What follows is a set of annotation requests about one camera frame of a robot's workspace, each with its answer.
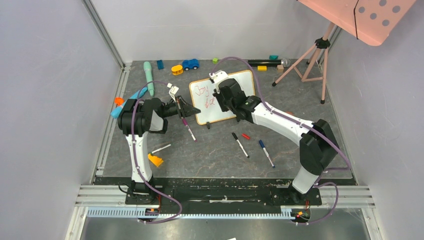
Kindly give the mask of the white whiteboard orange frame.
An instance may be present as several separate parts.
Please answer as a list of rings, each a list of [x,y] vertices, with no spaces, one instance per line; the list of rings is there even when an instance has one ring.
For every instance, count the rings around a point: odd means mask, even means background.
[[[250,70],[233,72],[228,76],[237,80],[241,89],[247,96],[256,94],[253,73]],[[199,125],[215,123],[236,117],[230,110],[225,112],[221,110],[218,100],[213,96],[215,84],[209,79],[193,81],[188,86],[192,105],[200,110],[200,113],[195,115]]]

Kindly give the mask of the blue capped whiteboard marker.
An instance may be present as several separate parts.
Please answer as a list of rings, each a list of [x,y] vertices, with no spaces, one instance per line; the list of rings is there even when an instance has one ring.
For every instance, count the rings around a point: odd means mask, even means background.
[[[259,143],[260,147],[262,148],[262,150],[263,150],[263,152],[264,152],[265,156],[266,156],[266,157],[267,157],[267,159],[269,160],[269,162],[270,162],[270,164],[271,164],[272,168],[275,168],[276,166],[275,166],[275,164],[273,163],[273,161],[272,161],[272,159],[271,159],[271,157],[270,157],[270,155],[269,155],[269,153],[268,153],[268,151],[267,151],[267,149],[266,149],[266,146],[265,146],[264,142],[260,139],[260,140],[258,141],[258,143]]]

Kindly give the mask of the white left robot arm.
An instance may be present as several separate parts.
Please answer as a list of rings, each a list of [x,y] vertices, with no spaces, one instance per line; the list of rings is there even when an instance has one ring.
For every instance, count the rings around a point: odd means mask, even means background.
[[[128,99],[117,117],[119,129],[125,135],[131,156],[130,192],[138,194],[145,204],[153,203],[157,190],[153,187],[153,172],[148,158],[148,135],[165,134],[168,117],[181,119],[201,113],[180,95],[168,103],[154,97],[151,99]]]

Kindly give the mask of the purple capped whiteboard marker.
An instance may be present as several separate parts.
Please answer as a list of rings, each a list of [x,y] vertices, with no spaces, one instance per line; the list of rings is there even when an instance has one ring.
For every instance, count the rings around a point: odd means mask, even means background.
[[[197,139],[196,139],[196,137],[194,136],[194,134],[193,134],[193,132],[192,132],[192,130],[191,130],[191,128],[190,128],[190,126],[188,125],[187,120],[186,120],[185,118],[182,118],[181,120],[182,120],[182,122],[183,122],[184,126],[187,128],[187,130],[188,130],[188,132],[189,132],[190,136],[192,137],[193,141],[194,141],[194,142],[197,142]]]

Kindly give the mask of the red marker cap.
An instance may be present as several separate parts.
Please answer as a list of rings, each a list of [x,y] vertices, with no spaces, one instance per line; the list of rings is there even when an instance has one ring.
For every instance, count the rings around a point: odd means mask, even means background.
[[[243,138],[247,139],[247,140],[250,140],[251,139],[251,137],[249,135],[245,134],[245,133],[242,133],[241,136]]]

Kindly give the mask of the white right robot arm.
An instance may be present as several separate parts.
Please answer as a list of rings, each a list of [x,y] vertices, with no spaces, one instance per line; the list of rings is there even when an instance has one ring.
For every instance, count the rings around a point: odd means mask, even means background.
[[[225,72],[210,75],[210,80],[215,86],[213,96],[223,112],[232,112],[237,121],[273,130],[299,147],[301,167],[291,183],[288,196],[295,204],[306,201],[309,190],[339,149],[330,125],[323,119],[313,122],[296,118],[268,105],[258,96],[247,96],[239,82]]]

